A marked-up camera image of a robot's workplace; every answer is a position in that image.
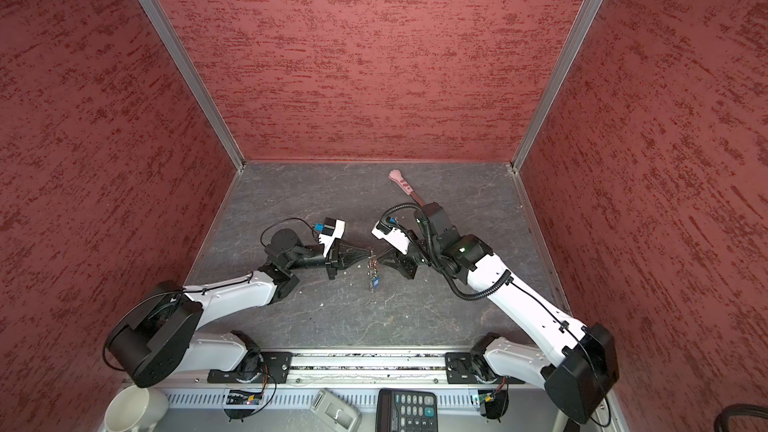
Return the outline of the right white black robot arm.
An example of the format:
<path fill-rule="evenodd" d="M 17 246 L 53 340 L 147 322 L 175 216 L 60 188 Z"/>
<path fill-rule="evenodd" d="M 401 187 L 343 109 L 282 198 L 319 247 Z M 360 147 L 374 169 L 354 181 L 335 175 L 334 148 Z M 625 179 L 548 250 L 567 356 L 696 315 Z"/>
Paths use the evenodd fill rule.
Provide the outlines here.
<path fill-rule="evenodd" d="M 437 203 L 413 210 L 417 231 L 395 218 L 396 205 L 372 229 L 397 257 L 427 265 L 465 301 L 490 300 L 512 319 L 538 350 L 503 337 L 481 343 L 485 364 L 497 376 L 512 377 L 543 389 L 568 419 L 578 424 L 600 421 L 595 414 L 608 403 L 619 379 L 616 342 L 602 324 L 588 326 L 547 301 L 518 277 L 502 258 L 473 234 L 462 235 Z"/>

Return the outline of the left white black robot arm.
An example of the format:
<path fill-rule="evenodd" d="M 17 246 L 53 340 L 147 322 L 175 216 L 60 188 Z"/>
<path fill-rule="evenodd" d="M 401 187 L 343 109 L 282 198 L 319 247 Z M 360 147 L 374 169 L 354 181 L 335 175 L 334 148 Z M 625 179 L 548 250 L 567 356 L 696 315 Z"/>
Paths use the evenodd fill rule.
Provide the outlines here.
<path fill-rule="evenodd" d="M 344 240 L 345 224 L 330 219 L 305 244 L 289 228 L 265 243 L 266 262 L 241 277 L 207 285 L 158 284 L 107 335 L 102 360 L 140 388 L 179 372 L 210 372 L 230 383 L 266 382 L 257 343 L 242 331 L 203 332 L 203 327 L 247 309 L 274 305 L 298 285 L 298 270 L 322 269 L 329 279 L 371 256 Z"/>

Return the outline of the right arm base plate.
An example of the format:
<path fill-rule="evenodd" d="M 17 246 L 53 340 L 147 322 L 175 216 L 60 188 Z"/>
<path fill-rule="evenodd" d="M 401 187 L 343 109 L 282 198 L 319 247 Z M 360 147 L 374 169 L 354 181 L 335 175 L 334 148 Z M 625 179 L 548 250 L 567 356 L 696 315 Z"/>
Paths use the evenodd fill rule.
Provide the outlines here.
<path fill-rule="evenodd" d="M 503 382 L 503 377 L 490 368 L 480 353 L 447 352 L 444 360 L 449 384 L 500 385 Z"/>

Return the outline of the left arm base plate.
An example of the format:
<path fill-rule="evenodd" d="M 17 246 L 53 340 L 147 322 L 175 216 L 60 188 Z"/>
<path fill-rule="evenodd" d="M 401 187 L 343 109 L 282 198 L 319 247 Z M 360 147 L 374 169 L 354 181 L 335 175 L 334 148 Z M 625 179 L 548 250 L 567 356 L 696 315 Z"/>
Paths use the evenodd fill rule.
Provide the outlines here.
<path fill-rule="evenodd" d="M 247 352 L 231 371 L 212 369 L 207 376 L 211 384 L 262 384 L 272 381 L 283 384 L 291 367 L 293 354 L 284 351 Z"/>

